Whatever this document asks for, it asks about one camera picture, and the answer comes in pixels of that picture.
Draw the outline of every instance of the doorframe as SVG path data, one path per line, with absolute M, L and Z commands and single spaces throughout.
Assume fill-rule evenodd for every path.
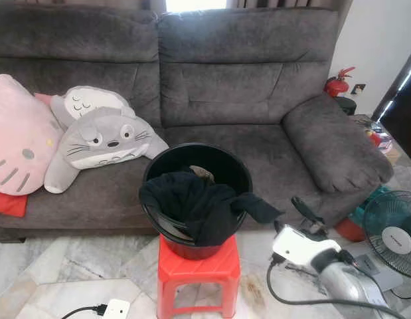
M 396 79 L 391 84 L 388 91 L 386 91 L 384 97 L 379 102 L 378 106 L 376 107 L 375 111 L 373 112 L 373 115 L 372 115 L 372 120 L 373 121 L 377 121 L 379 119 L 379 116 L 384 112 L 384 109 L 385 109 L 386 105 L 388 104 L 388 102 L 395 99 L 395 96 L 397 95 L 397 92 L 398 92 L 398 88 L 402 84 L 404 79 L 406 78 L 406 76 L 407 76 L 410 69 L 411 69 L 411 54 L 408 57 L 406 63 L 404 64 L 403 68 L 401 69 L 401 71 L 398 73 Z

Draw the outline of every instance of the fan grille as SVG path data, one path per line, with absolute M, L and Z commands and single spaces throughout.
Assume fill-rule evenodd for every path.
M 381 235 L 389 226 L 411 233 L 411 192 L 391 191 L 376 197 L 366 206 L 363 226 L 375 253 L 388 266 L 411 277 L 411 251 L 405 255 L 393 253 L 384 244 Z

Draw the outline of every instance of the window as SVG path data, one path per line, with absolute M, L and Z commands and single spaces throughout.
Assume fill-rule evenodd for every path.
M 166 0 L 168 12 L 224 9 L 226 0 Z

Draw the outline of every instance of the pink pillow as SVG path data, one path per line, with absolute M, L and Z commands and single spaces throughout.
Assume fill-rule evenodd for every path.
M 62 134 L 48 106 L 0 74 L 0 193 L 24 195 L 41 187 Z

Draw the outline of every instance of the plush toy eye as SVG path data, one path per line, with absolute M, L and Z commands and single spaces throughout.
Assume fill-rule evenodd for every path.
M 120 131 L 121 138 L 124 140 L 129 140 L 134 136 L 134 128 L 131 125 L 123 125 Z
M 102 144 L 103 137 L 101 134 L 98 134 L 93 140 L 87 141 L 87 144 L 90 146 L 99 146 Z

